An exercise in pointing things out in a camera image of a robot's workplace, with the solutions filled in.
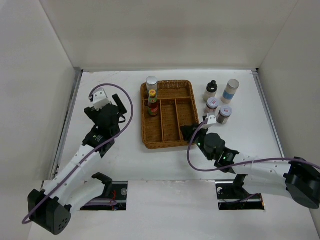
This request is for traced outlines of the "red sauce bottle yellow cap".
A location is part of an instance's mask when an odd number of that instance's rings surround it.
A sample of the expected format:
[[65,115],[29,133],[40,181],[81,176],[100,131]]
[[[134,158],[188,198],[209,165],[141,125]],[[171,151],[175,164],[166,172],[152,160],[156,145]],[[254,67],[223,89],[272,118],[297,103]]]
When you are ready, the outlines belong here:
[[148,92],[148,113],[150,116],[156,116],[158,114],[159,105],[157,99],[157,92],[154,89]]

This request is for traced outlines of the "blue label bead bottle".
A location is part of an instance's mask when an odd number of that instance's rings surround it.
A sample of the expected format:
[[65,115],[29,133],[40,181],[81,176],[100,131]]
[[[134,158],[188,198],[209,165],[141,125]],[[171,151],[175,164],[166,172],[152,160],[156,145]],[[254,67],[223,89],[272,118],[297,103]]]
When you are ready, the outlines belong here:
[[146,89],[148,92],[150,90],[158,90],[158,79],[155,76],[148,76],[146,78]]

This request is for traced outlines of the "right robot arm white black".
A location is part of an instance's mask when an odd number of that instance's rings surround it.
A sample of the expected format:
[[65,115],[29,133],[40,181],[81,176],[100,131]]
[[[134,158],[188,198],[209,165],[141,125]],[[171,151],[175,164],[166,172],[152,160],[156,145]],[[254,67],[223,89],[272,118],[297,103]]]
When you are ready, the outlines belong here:
[[232,192],[238,198],[266,193],[292,199],[309,208],[320,207],[320,167],[303,158],[258,158],[226,147],[217,133],[209,133],[206,122],[180,127],[183,139],[196,144],[208,161],[211,172],[235,175]]

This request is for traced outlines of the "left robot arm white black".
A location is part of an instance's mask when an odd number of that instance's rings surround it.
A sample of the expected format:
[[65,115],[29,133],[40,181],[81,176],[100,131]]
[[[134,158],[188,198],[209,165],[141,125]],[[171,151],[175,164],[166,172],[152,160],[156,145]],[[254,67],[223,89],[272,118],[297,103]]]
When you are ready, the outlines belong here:
[[31,221],[57,236],[69,224],[72,214],[96,197],[108,199],[112,195],[113,180],[100,173],[92,173],[123,132],[120,124],[130,124],[128,112],[117,94],[110,102],[99,89],[89,97],[92,107],[84,112],[93,122],[78,151],[67,166],[43,189],[32,190],[27,197],[28,215],[22,221]]

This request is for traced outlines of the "brown wicker divided basket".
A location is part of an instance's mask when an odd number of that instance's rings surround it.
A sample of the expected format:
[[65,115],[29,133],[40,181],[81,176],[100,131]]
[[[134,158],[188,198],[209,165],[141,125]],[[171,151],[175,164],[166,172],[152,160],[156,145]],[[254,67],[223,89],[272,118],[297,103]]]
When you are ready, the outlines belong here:
[[140,87],[141,138],[147,149],[186,146],[181,126],[199,123],[192,83],[188,80],[158,82],[158,112],[148,113],[147,84]]

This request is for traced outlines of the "satay sauce jar white lid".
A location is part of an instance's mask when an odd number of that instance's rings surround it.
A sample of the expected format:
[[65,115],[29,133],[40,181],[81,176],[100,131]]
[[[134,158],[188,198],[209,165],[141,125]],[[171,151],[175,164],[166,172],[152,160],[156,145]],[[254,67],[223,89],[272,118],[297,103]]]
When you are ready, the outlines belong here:
[[204,109],[204,113],[215,113],[219,106],[219,100],[215,97],[210,97],[206,102],[206,107]]

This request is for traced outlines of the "dark spice jar white lid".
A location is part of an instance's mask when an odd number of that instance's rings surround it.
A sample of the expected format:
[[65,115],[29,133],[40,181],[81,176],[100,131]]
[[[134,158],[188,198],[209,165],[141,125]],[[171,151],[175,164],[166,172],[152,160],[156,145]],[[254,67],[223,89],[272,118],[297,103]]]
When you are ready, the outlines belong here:
[[222,125],[226,124],[230,116],[232,115],[232,112],[233,110],[230,106],[222,106],[217,115],[217,122]]

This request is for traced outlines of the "black cap white powder bottle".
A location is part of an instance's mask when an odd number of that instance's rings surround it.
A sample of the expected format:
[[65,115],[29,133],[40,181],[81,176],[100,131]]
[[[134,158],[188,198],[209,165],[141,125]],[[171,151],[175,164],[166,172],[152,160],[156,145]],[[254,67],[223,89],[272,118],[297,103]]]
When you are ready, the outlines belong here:
[[203,100],[207,102],[209,98],[214,98],[216,96],[217,90],[218,90],[217,82],[215,80],[212,80],[206,85],[206,88],[202,97]]

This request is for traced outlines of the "blue label bottle silver cap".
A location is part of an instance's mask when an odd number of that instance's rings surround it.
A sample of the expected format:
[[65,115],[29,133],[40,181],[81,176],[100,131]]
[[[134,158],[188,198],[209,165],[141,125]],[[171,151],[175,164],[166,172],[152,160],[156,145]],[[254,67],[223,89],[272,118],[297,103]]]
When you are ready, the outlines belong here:
[[236,91],[240,86],[240,82],[236,79],[230,79],[225,87],[225,90],[222,94],[221,101],[224,104],[229,104],[234,98]]

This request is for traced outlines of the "aluminium table edge rail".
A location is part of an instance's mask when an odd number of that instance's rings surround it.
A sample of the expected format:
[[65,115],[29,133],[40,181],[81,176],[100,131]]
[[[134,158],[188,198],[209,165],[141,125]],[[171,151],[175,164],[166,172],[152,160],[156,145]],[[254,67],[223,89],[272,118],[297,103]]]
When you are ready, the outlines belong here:
[[63,151],[65,148],[65,144],[66,144],[67,134],[69,131],[72,114],[74,111],[74,107],[75,107],[75,103],[76,103],[76,99],[77,99],[77,95],[79,92],[80,83],[81,83],[81,79],[84,71],[80,67],[74,67],[73,69],[75,71],[75,77],[73,80],[73,85],[72,85],[72,89],[71,89],[71,93],[68,101],[68,106],[67,106],[66,114],[63,121],[62,131],[59,137],[58,145],[56,147],[54,158],[51,161],[51,165],[50,165],[50,169],[47,177],[48,180],[54,179],[60,168],[61,159],[62,159]]

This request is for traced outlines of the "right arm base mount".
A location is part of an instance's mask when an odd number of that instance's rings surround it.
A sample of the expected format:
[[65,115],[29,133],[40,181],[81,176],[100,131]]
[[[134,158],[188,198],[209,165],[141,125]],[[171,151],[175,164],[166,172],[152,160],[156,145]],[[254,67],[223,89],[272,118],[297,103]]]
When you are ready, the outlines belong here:
[[220,211],[264,210],[260,193],[248,193],[244,188],[246,175],[237,175],[234,180],[217,180],[215,188]]

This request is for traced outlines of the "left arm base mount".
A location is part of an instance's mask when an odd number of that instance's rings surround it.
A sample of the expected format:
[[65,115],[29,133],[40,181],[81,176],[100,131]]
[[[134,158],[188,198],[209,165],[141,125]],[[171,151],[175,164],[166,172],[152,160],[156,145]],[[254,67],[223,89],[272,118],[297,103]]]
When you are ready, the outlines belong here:
[[103,193],[84,205],[81,211],[125,211],[127,209],[128,182],[113,182],[110,193]]

